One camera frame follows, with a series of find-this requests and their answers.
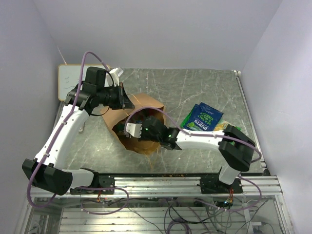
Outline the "blue kettle potato chips bag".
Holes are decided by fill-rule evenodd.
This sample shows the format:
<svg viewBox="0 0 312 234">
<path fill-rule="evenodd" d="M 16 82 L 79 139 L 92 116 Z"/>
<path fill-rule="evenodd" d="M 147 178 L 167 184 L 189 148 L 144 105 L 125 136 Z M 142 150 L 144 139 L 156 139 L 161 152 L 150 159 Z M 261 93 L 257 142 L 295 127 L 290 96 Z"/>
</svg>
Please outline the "blue kettle potato chips bag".
<svg viewBox="0 0 312 234">
<path fill-rule="evenodd" d="M 223 113 L 203 102 L 201 102 L 199 104 L 199 107 L 200 107 L 200 114 L 199 114 L 199 117 L 206 121 L 206 122 L 216 122 L 218 123 L 222 116 L 223 116 Z"/>
</svg>

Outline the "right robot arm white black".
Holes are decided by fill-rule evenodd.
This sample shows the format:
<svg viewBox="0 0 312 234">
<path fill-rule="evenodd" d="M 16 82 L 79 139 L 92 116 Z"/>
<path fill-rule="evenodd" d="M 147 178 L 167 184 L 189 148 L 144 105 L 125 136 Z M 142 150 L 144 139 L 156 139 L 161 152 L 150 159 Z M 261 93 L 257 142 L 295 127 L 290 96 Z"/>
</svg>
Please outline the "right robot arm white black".
<svg viewBox="0 0 312 234">
<path fill-rule="evenodd" d="M 159 119 L 148 117 L 139 125 L 139 141 L 159 143 L 168 150 L 201 149 L 218 151 L 226 161 L 218 174 L 208 176 L 200 183 L 202 191 L 211 194 L 226 193 L 233 189 L 236 177 L 247 172 L 256 151 L 255 143 L 236 127 L 203 132 L 178 127 L 166 127 Z"/>
</svg>

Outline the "brown paper bag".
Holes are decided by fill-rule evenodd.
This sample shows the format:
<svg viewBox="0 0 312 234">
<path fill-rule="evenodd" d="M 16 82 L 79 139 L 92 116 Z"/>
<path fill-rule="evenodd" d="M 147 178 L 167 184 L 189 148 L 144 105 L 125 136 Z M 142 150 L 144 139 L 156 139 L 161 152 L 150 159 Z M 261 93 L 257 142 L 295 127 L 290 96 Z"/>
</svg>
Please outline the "brown paper bag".
<svg viewBox="0 0 312 234">
<path fill-rule="evenodd" d="M 126 137 L 123 132 L 124 123 L 133 111 L 145 108 L 135 113 L 130 123 L 141 123 L 147 117 L 154 116 L 165 123 L 162 113 L 154 110 L 164 110 L 164 104 L 148 94 L 129 94 L 131 102 L 135 105 L 132 110 L 111 110 L 104 107 L 100 110 L 103 114 L 104 130 L 100 146 L 104 147 L 101 156 L 108 159 L 107 170 L 122 173 L 145 173 L 154 170 L 160 154 L 160 144 L 153 141 L 139 140 L 135 137 Z"/>
</svg>

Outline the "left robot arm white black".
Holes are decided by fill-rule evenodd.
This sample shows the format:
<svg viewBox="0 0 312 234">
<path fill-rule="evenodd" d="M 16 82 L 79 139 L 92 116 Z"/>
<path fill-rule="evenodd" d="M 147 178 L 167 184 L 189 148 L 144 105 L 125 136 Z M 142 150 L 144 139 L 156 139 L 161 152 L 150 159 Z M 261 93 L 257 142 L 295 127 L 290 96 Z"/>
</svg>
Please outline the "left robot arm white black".
<svg viewBox="0 0 312 234">
<path fill-rule="evenodd" d="M 29 187 L 37 187 L 55 195 L 81 187 L 89 194 L 99 189 L 98 174 L 90 169 L 65 170 L 65 161 L 81 126 L 100 105 L 110 110 L 133 109 L 119 77 L 121 68 L 110 72 L 89 66 L 64 101 L 60 118 L 43 148 L 34 159 L 26 159 L 22 170 Z"/>
</svg>

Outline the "blue Burts sea salt bag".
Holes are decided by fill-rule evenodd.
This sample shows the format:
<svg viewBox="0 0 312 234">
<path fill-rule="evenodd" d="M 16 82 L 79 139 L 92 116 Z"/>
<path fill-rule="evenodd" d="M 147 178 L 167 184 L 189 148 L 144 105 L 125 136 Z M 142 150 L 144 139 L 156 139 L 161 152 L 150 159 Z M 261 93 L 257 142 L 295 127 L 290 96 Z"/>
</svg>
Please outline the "blue Burts sea salt bag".
<svg viewBox="0 0 312 234">
<path fill-rule="evenodd" d="M 205 131 L 209 132 L 214 130 L 218 123 L 216 122 L 206 122 L 199 117 L 200 110 L 196 111 L 196 114 L 192 118 L 186 117 L 182 122 L 181 127 L 192 131 Z"/>
</svg>

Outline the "green cassava chips bag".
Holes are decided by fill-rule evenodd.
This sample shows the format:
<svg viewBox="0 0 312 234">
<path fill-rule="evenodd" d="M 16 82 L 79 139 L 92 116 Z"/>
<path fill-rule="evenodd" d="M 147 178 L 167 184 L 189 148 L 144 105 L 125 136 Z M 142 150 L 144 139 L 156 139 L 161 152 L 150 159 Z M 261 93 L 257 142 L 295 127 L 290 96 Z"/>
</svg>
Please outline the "green cassava chips bag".
<svg viewBox="0 0 312 234">
<path fill-rule="evenodd" d="M 181 127 L 176 144 L 181 149 L 218 149 L 219 143 L 224 139 L 223 137 L 228 135 L 225 130 L 229 127 L 231 129 L 236 128 L 222 118 L 214 130 L 209 132 L 192 131 Z"/>
</svg>

